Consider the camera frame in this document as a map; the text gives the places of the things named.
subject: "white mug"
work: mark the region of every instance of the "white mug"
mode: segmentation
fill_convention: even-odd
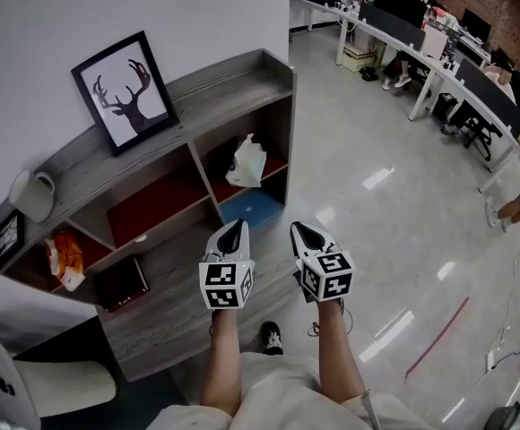
[[[55,184],[45,172],[23,170],[13,182],[9,202],[35,223],[44,221],[53,210]]]

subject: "orange snack bag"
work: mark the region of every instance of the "orange snack bag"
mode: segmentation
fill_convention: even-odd
[[[84,280],[82,251],[72,232],[59,231],[53,239],[45,239],[47,259],[53,274],[63,286],[74,291]]]

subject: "deer antler artwork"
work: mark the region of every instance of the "deer antler artwork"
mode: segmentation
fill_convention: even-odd
[[[97,81],[92,86],[92,94],[97,97],[99,100],[100,106],[104,109],[107,108],[116,108],[116,110],[112,110],[112,112],[117,116],[125,115],[128,118],[129,123],[133,127],[136,133],[141,133],[148,123],[148,118],[141,113],[141,110],[138,109],[138,98],[139,96],[149,88],[151,84],[151,76],[144,68],[140,62],[136,62],[133,59],[128,59],[129,67],[131,67],[134,72],[137,74],[139,80],[141,81],[141,87],[137,92],[133,92],[128,86],[126,88],[131,93],[131,101],[127,104],[124,104],[120,101],[120,99],[115,95],[116,103],[108,103],[107,101],[107,90],[103,90],[102,86],[100,86],[100,76],[97,78]]]

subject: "book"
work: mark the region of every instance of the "book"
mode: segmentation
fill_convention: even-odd
[[[92,277],[100,305],[112,312],[149,291],[136,258],[128,256]]]

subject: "plastic bag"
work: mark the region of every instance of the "plastic bag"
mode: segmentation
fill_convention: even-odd
[[[84,280],[82,251],[73,233],[59,231],[53,240],[45,239],[47,258],[53,274],[69,291],[75,291]]]
[[[242,142],[240,148],[234,153],[234,160],[226,179],[233,186],[244,188],[257,188],[260,186],[266,152],[262,150],[260,143],[252,143],[253,133],[249,133]]]

